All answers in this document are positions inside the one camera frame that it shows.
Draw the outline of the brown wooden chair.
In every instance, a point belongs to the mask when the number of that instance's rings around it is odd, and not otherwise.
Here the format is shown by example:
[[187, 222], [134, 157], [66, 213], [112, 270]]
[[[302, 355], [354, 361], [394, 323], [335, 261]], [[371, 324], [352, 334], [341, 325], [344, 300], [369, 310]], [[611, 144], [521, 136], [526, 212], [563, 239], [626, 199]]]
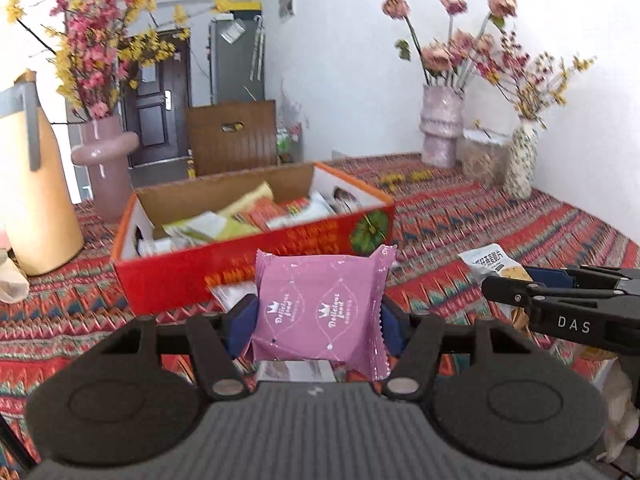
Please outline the brown wooden chair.
[[276, 166], [276, 102], [229, 102], [186, 111], [195, 173], [201, 176]]

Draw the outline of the red cardboard snack box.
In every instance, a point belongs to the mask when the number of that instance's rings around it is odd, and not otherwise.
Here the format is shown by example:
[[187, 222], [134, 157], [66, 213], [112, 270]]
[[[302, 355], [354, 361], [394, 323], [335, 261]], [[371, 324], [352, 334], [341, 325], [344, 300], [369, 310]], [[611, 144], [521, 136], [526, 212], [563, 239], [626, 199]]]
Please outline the red cardboard snack box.
[[[138, 253], [166, 224], [231, 205], [268, 183], [278, 204], [318, 191], [342, 191], [359, 207], [300, 226], [211, 242], [157, 256]], [[136, 315], [157, 314], [204, 302], [217, 285], [250, 281], [257, 252], [278, 256], [367, 256], [392, 240], [393, 197], [322, 162], [258, 168], [138, 188], [130, 196], [112, 249], [112, 263]]]

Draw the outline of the dried pink roses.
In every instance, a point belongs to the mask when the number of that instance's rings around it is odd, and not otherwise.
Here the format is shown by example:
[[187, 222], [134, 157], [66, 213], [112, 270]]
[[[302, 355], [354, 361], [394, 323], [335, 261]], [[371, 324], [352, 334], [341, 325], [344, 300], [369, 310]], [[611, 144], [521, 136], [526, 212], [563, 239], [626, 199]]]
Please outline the dried pink roses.
[[448, 18], [447, 36], [443, 40], [433, 39], [428, 44], [421, 42], [416, 33], [407, 0], [383, 0], [382, 12], [394, 21], [405, 23], [408, 28], [409, 38], [399, 39], [394, 44], [398, 58], [409, 62], [416, 54], [427, 87], [449, 88], [461, 96], [476, 61], [495, 45], [495, 38], [486, 30], [487, 26], [503, 30], [506, 20], [516, 15], [518, 0], [487, 0], [488, 12], [475, 34], [454, 26], [456, 18], [468, 12], [465, 0], [439, 0], [439, 3]]

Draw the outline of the pink snack packet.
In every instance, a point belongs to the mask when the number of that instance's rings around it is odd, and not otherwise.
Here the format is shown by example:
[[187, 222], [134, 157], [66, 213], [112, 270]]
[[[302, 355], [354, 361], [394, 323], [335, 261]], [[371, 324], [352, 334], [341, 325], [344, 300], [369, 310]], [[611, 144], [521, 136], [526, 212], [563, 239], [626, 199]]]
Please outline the pink snack packet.
[[256, 254], [259, 299], [253, 358], [327, 360], [371, 382], [390, 374], [381, 304], [396, 248], [370, 256]]

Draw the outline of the white chips packet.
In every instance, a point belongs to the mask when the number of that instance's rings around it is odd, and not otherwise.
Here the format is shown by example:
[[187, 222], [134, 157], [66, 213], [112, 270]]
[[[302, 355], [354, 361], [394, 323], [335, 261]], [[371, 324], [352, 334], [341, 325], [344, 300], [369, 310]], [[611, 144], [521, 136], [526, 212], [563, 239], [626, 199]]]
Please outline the white chips packet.
[[[524, 266], [508, 256], [496, 243], [460, 252], [459, 258], [468, 266], [478, 284], [482, 284], [488, 276], [514, 278], [514, 280], [526, 282], [533, 281]], [[505, 316], [510, 318], [515, 328], [520, 330], [528, 324], [529, 317], [522, 307], [514, 306], [514, 304], [502, 304], [495, 299], [492, 302]]]

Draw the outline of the fallen yellow flower petals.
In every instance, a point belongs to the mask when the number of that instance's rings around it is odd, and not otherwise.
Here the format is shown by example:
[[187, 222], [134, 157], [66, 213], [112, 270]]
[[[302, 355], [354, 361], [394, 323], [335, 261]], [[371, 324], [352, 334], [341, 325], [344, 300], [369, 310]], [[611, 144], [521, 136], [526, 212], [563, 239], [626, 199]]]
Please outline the fallen yellow flower petals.
[[408, 172], [408, 174], [392, 172], [391, 174], [384, 174], [384, 176], [378, 178], [378, 187], [393, 194], [406, 184], [425, 182], [431, 180], [432, 177], [433, 173], [431, 170], [412, 170]]

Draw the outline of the red yellow berry sprigs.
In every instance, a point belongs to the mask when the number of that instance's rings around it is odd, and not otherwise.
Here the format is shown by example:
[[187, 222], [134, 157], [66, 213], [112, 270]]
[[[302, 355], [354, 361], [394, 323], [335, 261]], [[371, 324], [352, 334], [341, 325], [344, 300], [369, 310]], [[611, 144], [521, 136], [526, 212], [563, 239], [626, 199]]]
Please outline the red yellow berry sprigs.
[[514, 30], [502, 32], [493, 46], [483, 37], [473, 54], [475, 71], [513, 106], [518, 118], [544, 129], [544, 112], [552, 106], [565, 106], [570, 80], [596, 62], [595, 58], [576, 55], [566, 62], [548, 52], [530, 55]]

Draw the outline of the pink yellow blossom branches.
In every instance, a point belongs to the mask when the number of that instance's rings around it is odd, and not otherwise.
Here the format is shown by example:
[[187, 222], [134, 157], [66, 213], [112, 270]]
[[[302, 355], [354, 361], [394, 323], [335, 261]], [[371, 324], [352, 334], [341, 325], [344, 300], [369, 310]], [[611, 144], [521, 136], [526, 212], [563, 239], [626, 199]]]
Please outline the pink yellow blossom branches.
[[6, 2], [6, 21], [51, 53], [56, 92], [70, 106], [74, 125], [112, 117], [126, 91], [138, 88], [140, 70], [176, 52], [175, 43], [160, 36], [158, 0], [50, 1], [49, 15], [61, 23], [42, 29], [54, 47], [25, 23], [23, 0]]

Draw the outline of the green white snack packet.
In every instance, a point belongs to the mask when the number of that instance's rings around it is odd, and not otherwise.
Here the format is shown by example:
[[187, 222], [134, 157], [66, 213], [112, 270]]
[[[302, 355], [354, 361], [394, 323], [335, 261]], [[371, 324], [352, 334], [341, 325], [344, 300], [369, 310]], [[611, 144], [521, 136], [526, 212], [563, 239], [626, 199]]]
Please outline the green white snack packet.
[[236, 240], [262, 232], [256, 226], [215, 214], [213, 211], [205, 211], [196, 217], [163, 224], [162, 228], [170, 237], [182, 238], [194, 245]]

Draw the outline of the grey refrigerator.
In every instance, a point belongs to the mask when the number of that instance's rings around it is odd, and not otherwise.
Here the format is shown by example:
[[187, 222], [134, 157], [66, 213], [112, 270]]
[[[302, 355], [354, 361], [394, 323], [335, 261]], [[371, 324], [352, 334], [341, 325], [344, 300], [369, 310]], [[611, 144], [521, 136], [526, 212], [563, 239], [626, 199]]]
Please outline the grey refrigerator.
[[213, 104], [265, 99], [262, 12], [216, 14], [209, 22], [209, 92]]

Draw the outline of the pink glass vase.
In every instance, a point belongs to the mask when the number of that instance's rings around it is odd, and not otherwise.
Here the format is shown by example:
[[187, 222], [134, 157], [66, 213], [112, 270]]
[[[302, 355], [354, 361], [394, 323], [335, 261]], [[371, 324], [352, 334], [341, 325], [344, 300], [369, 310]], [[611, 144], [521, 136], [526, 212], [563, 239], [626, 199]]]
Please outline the pink glass vase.
[[119, 115], [89, 120], [79, 129], [81, 144], [72, 148], [72, 163], [87, 168], [96, 213], [117, 223], [132, 193], [128, 156], [139, 147], [138, 135], [122, 128]]

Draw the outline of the yellow box on refrigerator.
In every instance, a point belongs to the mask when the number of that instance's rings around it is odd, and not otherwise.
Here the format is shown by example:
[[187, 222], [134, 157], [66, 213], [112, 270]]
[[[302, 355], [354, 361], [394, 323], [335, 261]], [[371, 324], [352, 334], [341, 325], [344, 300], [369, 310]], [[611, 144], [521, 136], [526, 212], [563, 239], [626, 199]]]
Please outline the yellow box on refrigerator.
[[258, 1], [235, 1], [225, 3], [222, 12], [260, 12], [262, 5]]

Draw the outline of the textured pink ceramic vase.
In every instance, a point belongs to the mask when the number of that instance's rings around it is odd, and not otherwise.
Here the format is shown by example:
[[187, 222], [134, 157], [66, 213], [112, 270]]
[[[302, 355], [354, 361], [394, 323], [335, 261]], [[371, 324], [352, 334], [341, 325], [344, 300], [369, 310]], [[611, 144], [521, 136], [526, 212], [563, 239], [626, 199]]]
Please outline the textured pink ceramic vase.
[[457, 161], [463, 133], [463, 96], [450, 87], [424, 86], [420, 115], [422, 162], [450, 169]]

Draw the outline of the orange red snack packet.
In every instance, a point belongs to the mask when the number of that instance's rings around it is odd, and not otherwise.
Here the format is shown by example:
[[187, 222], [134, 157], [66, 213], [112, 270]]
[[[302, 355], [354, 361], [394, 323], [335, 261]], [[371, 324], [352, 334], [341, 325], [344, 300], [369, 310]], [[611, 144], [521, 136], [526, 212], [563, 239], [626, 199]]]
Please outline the orange red snack packet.
[[274, 201], [272, 188], [264, 181], [253, 191], [218, 211], [218, 214], [221, 217], [254, 226], [261, 231], [267, 231], [268, 222], [284, 217], [286, 211]]

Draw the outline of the white speckled slim vase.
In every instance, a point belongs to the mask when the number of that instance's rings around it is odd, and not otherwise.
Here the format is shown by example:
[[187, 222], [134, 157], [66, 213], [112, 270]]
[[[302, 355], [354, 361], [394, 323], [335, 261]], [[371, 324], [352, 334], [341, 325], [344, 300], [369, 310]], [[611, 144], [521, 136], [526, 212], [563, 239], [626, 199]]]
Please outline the white speckled slim vase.
[[511, 136], [503, 182], [506, 194], [516, 200], [527, 200], [532, 195], [538, 140], [536, 122], [522, 118]]

